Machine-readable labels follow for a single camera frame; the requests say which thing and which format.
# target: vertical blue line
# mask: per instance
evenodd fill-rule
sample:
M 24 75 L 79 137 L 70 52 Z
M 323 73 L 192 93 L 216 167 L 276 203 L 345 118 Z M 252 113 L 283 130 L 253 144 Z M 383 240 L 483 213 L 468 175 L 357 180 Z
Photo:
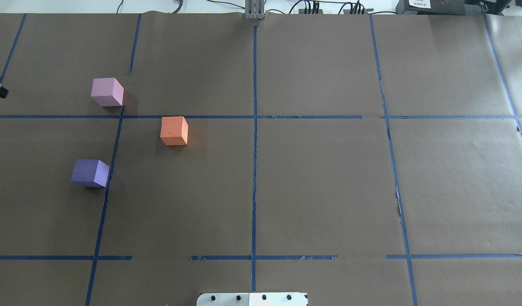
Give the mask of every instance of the vertical blue line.
M 134 54 L 136 53 L 136 43 L 138 41 L 138 32 L 140 31 L 140 21 L 141 20 L 142 20 L 142 14 L 138 14 L 138 21 L 136 22 L 136 33 L 134 34 L 133 51 L 130 54 L 129 73 L 127 75 L 130 75 L 130 73 L 133 71 Z
M 253 27 L 253 198 L 251 200 L 251 292 L 255 292 L 257 256 L 257 26 Z
M 370 31 L 372 33 L 372 45 L 374 46 L 374 56 L 376 59 L 376 68 L 378 70 L 378 83 L 380 87 L 381 101 L 384 108 L 384 120 L 385 129 L 387 131 L 387 141 L 389 142 L 389 153 L 391 154 L 391 166 L 393 167 L 393 179 L 395 180 L 395 191 L 397 192 L 398 208 L 401 213 L 401 227 L 402 236 L 404 239 L 404 250 L 406 252 L 406 263 L 408 265 L 408 278 L 410 279 L 410 290 L 412 291 L 412 302 L 414 306 L 418 306 L 418 298 L 416 296 L 416 284 L 414 282 L 414 273 L 412 271 L 412 258 L 410 257 L 410 247 L 408 245 L 408 234 L 406 233 L 406 222 L 404 220 L 404 210 L 402 208 L 401 199 L 401 187 L 398 182 L 397 164 L 395 163 L 395 152 L 393 151 L 393 140 L 391 140 L 391 130 L 389 127 L 389 115 L 387 114 L 387 104 L 385 103 L 385 93 L 381 85 L 381 69 L 380 59 L 378 57 L 378 45 L 376 44 L 376 35 L 374 30 L 374 20 L 371 15 L 368 15 L 370 19 Z
M 100 216 L 100 224 L 98 227 L 98 235 L 96 237 L 96 245 L 94 248 L 94 256 L 93 256 L 93 265 L 91 267 L 89 286 L 87 287 L 87 297 L 85 299 L 85 306 L 89 306 L 91 293 L 93 291 L 94 275 L 96 273 L 96 262 L 99 260 L 98 252 L 100 250 L 100 241 L 102 239 L 102 230 L 104 228 L 104 220 L 106 219 L 106 209 L 108 207 L 108 199 L 110 196 L 110 184 L 111 184 L 112 178 L 113 178 L 113 167 L 116 162 L 117 146 L 119 145 L 119 136 L 121 135 L 121 125 L 123 124 L 123 112 L 124 111 L 125 111 L 125 106 L 123 106 L 123 108 L 121 109 L 121 114 L 119 115 L 119 124 L 117 125 L 116 141 L 113 145 L 112 163 L 110 164 L 110 171 L 108 173 L 108 182 L 106 183 L 106 194 L 104 195 L 104 204 L 102 206 L 102 214 Z
M 493 58 L 494 58 L 495 63 L 497 65 L 497 70 L 499 72 L 500 79 L 501 79 L 501 81 L 503 83 L 504 93 L 506 94 L 506 97 L 508 99 L 508 103 L 510 104 L 510 108 L 512 110 L 512 115 L 514 116 L 514 121 L 516 122 L 516 127 L 519 130 L 518 133 L 519 133 L 519 137 L 521 138 L 521 144 L 522 144 L 522 129 L 521 129 L 521 124 L 519 124 L 519 119 L 517 118 L 516 109 L 514 107 L 514 101 L 512 100 L 512 97 L 510 95 L 510 91 L 508 90 L 508 84 L 506 83 L 506 78 L 504 78 L 504 74 L 502 73 L 502 68 L 500 67 L 500 62 L 498 60 L 497 52 L 495 51 L 495 47 L 493 45 L 493 40 L 491 38 L 491 31 L 489 29 L 489 24 L 488 24 L 488 18 L 486 17 L 485 14 L 483 15 L 483 17 L 484 17 L 485 30 L 488 33 L 489 46 L 491 48 L 491 52 L 493 53 Z
M 22 17 L 21 23 L 20 23 L 20 27 L 17 29 L 16 38 L 14 39 L 14 43 L 12 44 L 10 53 L 8 54 L 8 58 L 6 60 L 6 64 L 4 65 L 4 69 L 2 70 L 2 74 L 0 75 L 1 82 L 4 81 L 4 77 L 6 76 L 6 71 L 8 71 L 8 66 L 10 64 L 10 61 L 12 60 L 12 55 L 14 54 L 14 50 L 16 50 L 17 41 L 20 40 L 20 34 L 21 34 L 21 30 L 23 29 L 25 19 L 26 19 L 26 14 L 23 14 L 23 17 Z

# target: white label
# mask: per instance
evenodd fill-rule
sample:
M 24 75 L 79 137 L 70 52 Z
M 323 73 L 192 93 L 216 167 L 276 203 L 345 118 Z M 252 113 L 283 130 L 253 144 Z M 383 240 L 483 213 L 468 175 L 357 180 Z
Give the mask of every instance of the white label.
M 408 0 L 411 6 L 416 6 L 416 8 L 430 8 L 430 0 Z

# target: cube top face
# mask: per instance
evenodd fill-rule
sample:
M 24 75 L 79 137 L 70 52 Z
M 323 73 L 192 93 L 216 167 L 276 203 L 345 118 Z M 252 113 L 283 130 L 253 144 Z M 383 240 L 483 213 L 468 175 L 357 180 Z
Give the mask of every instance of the cube top face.
M 93 80 L 91 97 L 102 107 L 123 105 L 123 86 L 116 78 L 96 78 Z
M 98 159 L 76 159 L 72 182 L 84 187 L 105 187 L 110 167 Z
M 161 140 L 165 145 L 186 145 L 189 125 L 183 116 L 162 117 Z

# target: block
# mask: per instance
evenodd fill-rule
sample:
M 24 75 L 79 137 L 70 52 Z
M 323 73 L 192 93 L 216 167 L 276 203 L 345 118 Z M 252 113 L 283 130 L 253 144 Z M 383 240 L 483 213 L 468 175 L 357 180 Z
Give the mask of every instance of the block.
M 185 118 L 163 117 L 161 125 L 161 140 L 165 145 L 186 145 L 189 125 Z
M 123 106 L 123 86 L 114 77 L 93 80 L 91 97 L 102 107 Z
M 76 159 L 71 181 L 84 187 L 105 187 L 110 167 L 98 159 Z

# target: white metal plate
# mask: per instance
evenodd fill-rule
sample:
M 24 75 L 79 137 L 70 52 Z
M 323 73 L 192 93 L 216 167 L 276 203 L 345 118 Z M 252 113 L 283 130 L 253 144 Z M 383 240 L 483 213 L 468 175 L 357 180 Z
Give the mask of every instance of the white metal plate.
M 197 306 L 308 306 L 308 294 L 301 292 L 201 294 L 197 299 Z

